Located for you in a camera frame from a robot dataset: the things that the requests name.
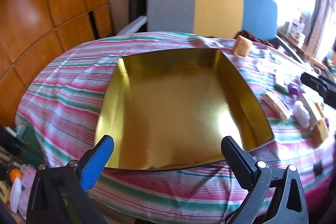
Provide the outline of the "grey yellow blue headboard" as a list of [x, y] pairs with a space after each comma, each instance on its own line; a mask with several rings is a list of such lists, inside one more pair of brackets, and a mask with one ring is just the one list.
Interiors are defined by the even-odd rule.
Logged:
[[277, 35], [274, 0], [147, 0], [149, 32], [184, 32], [234, 38], [248, 31], [262, 40]]

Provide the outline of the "green-edged snack bar packet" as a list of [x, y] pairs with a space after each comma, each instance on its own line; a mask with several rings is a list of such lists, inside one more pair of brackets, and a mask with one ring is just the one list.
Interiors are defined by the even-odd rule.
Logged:
[[274, 94], [274, 92], [268, 90], [262, 95], [262, 98], [283, 122], [288, 122], [290, 120], [293, 113], [288, 106]]

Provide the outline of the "orange fruit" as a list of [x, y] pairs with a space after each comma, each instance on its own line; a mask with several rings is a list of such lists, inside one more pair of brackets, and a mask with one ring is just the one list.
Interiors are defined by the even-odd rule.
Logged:
[[18, 168], [13, 168], [9, 173], [9, 179], [12, 183], [15, 181], [16, 178], [21, 180], [22, 177], [23, 177], [23, 173]]

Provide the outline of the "white plastic bottle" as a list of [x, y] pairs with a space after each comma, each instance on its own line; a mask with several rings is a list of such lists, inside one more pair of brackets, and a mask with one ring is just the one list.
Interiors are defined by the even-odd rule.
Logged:
[[22, 182], [20, 178], [15, 178], [10, 191], [10, 209], [13, 213], [18, 211], [20, 196], [22, 193]]

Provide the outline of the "gold open box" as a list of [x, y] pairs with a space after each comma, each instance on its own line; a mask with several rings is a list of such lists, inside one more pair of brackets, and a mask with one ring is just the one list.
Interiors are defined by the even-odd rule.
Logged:
[[169, 170], [223, 160], [231, 136], [253, 151], [273, 139], [252, 90], [218, 49], [185, 48], [118, 59], [96, 127], [114, 141], [107, 168]]

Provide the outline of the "wooden wardrobe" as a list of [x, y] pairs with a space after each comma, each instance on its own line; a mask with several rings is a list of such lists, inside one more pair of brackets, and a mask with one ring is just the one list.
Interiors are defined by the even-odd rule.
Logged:
[[39, 72], [81, 43], [114, 35], [108, 0], [1, 0], [1, 125]]

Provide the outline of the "striped pink green bedsheet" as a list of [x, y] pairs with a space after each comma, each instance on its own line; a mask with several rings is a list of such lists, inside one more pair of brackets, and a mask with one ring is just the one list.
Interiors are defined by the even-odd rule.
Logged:
[[[257, 98], [273, 88], [274, 71], [296, 77], [302, 65], [272, 47], [256, 43], [248, 57], [232, 54], [234, 40], [181, 32], [144, 32], [83, 43], [49, 63], [22, 96], [17, 126], [30, 126], [49, 166], [63, 166], [90, 149], [105, 91], [120, 57], [175, 48], [218, 48], [238, 69]], [[311, 132], [282, 123], [263, 106], [274, 141], [253, 156], [271, 166], [294, 164], [308, 211], [329, 206], [335, 167], [335, 110], [325, 107], [329, 137], [315, 147]], [[242, 203], [246, 191], [224, 162], [168, 172], [105, 171], [89, 192], [97, 202], [155, 223], [220, 223]]]

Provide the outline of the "dark red blanket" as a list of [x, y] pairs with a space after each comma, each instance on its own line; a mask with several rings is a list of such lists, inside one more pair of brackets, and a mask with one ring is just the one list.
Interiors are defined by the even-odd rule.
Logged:
[[254, 36], [254, 34], [252, 34], [249, 31], [246, 31], [246, 30], [241, 30], [241, 31], [237, 32], [234, 39], [237, 40], [239, 36], [241, 36], [243, 38], [246, 38], [246, 39], [249, 39], [252, 42], [257, 42], [257, 43], [260, 43], [260, 44], [263, 44], [263, 45], [266, 45], [266, 46], [274, 47], [268, 40], [259, 39], [256, 36]]

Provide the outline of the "yellow sponge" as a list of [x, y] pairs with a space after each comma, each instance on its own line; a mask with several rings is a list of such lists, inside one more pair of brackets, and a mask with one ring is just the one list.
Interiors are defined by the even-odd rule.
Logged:
[[329, 130], [324, 119], [321, 119], [316, 123], [312, 133], [313, 141], [316, 147], [320, 146], [328, 138]]
[[246, 57], [249, 54], [250, 48], [252, 46], [252, 41], [241, 35], [236, 38], [236, 43], [232, 48], [232, 52], [236, 56]]

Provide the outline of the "purple snack packet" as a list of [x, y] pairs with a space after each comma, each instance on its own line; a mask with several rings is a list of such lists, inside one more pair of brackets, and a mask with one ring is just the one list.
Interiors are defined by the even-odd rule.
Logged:
[[287, 85], [287, 88], [288, 88], [288, 93], [290, 96], [299, 97], [301, 95], [301, 90], [297, 83], [289, 83]]

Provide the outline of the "green essential oil box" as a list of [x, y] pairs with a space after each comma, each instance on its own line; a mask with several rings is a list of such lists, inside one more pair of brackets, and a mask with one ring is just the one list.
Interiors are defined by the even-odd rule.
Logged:
[[273, 87], [281, 94], [284, 94], [285, 96], [289, 95], [288, 87], [281, 72], [275, 72]]

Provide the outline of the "white ointment carton box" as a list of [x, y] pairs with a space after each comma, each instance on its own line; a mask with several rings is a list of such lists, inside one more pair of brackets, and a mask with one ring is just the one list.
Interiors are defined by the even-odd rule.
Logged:
[[318, 111], [317, 106], [313, 102], [313, 100], [310, 98], [310, 96], [307, 93], [302, 93], [298, 99], [303, 103], [303, 106], [306, 108], [310, 115], [310, 123], [316, 124], [320, 120], [322, 120], [322, 115]]

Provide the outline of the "wooden side desk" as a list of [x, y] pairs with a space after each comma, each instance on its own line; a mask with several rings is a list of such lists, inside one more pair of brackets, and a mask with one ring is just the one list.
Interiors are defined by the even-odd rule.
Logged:
[[306, 53], [306, 50], [304, 49], [305, 46], [299, 40], [295, 40], [293, 37], [285, 34], [280, 30], [278, 30], [277, 34], [305, 63], [309, 63], [313, 68], [318, 68], [324, 76], [330, 78], [332, 81], [335, 81], [334, 50], [330, 50], [323, 59], [318, 60], [316, 57], [313, 58]]

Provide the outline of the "white product box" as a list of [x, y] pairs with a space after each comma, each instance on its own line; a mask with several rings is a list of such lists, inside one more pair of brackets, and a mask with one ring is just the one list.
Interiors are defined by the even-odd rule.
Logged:
[[291, 36], [295, 40], [299, 40], [301, 35], [303, 34], [304, 28], [305, 23], [302, 23], [299, 20], [293, 20], [290, 25], [289, 36]]

